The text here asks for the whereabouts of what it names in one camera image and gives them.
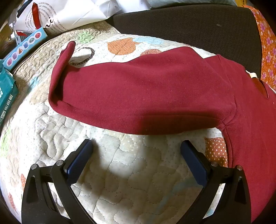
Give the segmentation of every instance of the metal screw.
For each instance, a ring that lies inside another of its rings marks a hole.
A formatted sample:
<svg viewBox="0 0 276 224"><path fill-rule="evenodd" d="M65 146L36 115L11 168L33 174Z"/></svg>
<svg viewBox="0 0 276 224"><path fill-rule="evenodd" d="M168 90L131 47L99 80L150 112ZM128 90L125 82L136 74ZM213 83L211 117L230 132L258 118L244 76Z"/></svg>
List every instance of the metal screw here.
<svg viewBox="0 0 276 224"><path fill-rule="evenodd" d="M238 170L242 170L243 168L242 168L241 165L237 165L237 169L238 169Z"/></svg>
<svg viewBox="0 0 276 224"><path fill-rule="evenodd" d="M36 165L36 164L33 164L33 165L31 166L31 169L34 170L35 168L37 168L37 165Z"/></svg>
<svg viewBox="0 0 276 224"><path fill-rule="evenodd" d="M216 167L216 166L218 166L218 163L216 161L212 161L211 165L214 166L214 167Z"/></svg>
<svg viewBox="0 0 276 224"><path fill-rule="evenodd" d="M59 161L57 161L57 166L61 166L62 164L63 164L63 160L59 160Z"/></svg>

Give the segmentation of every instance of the pink flower print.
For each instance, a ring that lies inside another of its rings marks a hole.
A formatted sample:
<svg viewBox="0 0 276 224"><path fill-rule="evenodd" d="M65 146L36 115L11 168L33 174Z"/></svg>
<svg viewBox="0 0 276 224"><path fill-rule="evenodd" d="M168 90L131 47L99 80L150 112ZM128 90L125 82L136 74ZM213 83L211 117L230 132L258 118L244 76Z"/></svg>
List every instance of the pink flower print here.
<svg viewBox="0 0 276 224"><path fill-rule="evenodd" d="M262 79L265 79L266 78L266 72L263 72L262 73Z"/></svg>
<svg viewBox="0 0 276 224"><path fill-rule="evenodd" d="M272 70L269 71L269 76L270 76L271 78L274 78L274 74L273 74L273 71L272 71Z"/></svg>
<svg viewBox="0 0 276 224"><path fill-rule="evenodd" d="M261 26L261 31L263 31L263 32L264 32L264 31L265 31L265 29L266 29L266 28L265 28L265 26L264 26L264 24L263 24L263 23L260 23L260 26Z"/></svg>
<svg viewBox="0 0 276 224"><path fill-rule="evenodd" d="M268 63L270 63L270 61L271 61L270 52L268 52L268 55L266 56L266 61L267 61Z"/></svg>
<svg viewBox="0 0 276 224"><path fill-rule="evenodd" d="M268 46L272 43L272 41L270 40L270 38L269 38L269 37L268 37L268 38L266 38L266 43L267 43L267 45L268 45Z"/></svg>

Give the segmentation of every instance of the shape icons on box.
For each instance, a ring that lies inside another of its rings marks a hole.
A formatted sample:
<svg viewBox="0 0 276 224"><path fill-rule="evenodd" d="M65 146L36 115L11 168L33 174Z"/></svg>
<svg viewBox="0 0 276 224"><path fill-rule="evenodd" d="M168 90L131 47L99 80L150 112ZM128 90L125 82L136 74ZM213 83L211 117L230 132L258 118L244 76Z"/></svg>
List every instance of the shape icons on box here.
<svg viewBox="0 0 276 224"><path fill-rule="evenodd" d="M22 54L23 50L24 49L22 49L22 47L19 47L16 52L18 55L20 55L20 54Z"/></svg>
<svg viewBox="0 0 276 224"><path fill-rule="evenodd" d="M35 39L39 39L41 37L41 32L37 32L35 35L34 35Z"/></svg>
<svg viewBox="0 0 276 224"><path fill-rule="evenodd" d="M43 28L39 28L36 32L29 35L9 54L8 58L3 62L4 67L10 71L17 63L21 61L24 56L31 51L32 48L37 46L43 40L47 38L47 34Z"/></svg>
<svg viewBox="0 0 276 224"><path fill-rule="evenodd" d="M24 47L25 49L27 49L28 46L29 46L29 44L28 44L28 42L26 41L26 42L23 44L23 47Z"/></svg>

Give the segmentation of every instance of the blue gripper pad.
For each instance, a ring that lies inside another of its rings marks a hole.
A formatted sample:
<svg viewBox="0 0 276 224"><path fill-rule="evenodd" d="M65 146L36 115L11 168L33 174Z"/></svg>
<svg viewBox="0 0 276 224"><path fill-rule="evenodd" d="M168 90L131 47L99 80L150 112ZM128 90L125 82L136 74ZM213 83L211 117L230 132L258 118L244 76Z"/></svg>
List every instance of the blue gripper pad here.
<svg viewBox="0 0 276 224"><path fill-rule="evenodd" d="M198 152L189 140L182 142L180 150L197 184L205 187L208 181L208 173L204 166L204 160L206 160L206 162L208 162L208 160L204 154Z"/></svg>
<svg viewBox="0 0 276 224"><path fill-rule="evenodd" d="M85 139L78 149L71 152L65 160L64 172L67 175L67 184L71 185L78 181L87 161L93 152L93 144L89 139Z"/></svg>

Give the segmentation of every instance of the orange polka dot pattern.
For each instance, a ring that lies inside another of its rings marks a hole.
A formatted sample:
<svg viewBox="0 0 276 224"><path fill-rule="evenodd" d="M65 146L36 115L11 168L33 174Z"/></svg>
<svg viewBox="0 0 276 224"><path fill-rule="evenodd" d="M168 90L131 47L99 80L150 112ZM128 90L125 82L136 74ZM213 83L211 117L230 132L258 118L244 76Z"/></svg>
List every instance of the orange polka dot pattern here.
<svg viewBox="0 0 276 224"><path fill-rule="evenodd" d="M8 194L8 198L9 198L9 201L10 201L10 205L12 206L12 208L14 209L14 211L17 213L16 207L15 207L15 204L14 204L14 200L12 198L11 193Z"/></svg>
<svg viewBox="0 0 276 224"><path fill-rule="evenodd" d="M276 90L276 37L259 10L246 5L243 7L252 11L260 33L262 42L261 80Z"/></svg>
<svg viewBox="0 0 276 224"><path fill-rule="evenodd" d="M20 179L21 179L22 189L23 189L23 191L24 191L25 184L26 184L26 178L24 177L24 175L23 175L23 174L21 174Z"/></svg>
<svg viewBox="0 0 276 224"><path fill-rule="evenodd" d="M212 162L216 161L220 166L227 167L227 149L224 138L204 138L205 156Z"/></svg>
<svg viewBox="0 0 276 224"><path fill-rule="evenodd" d="M133 38L125 38L107 43L109 52L116 55L126 55L136 50L137 42L133 41Z"/></svg>
<svg viewBox="0 0 276 224"><path fill-rule="evenodd" d="M162 51L158 50L158 49L149 49L144 51L142 54L140 54L140 56L142 55L146 55L146 54L159 54L162 53Z"/></svg>

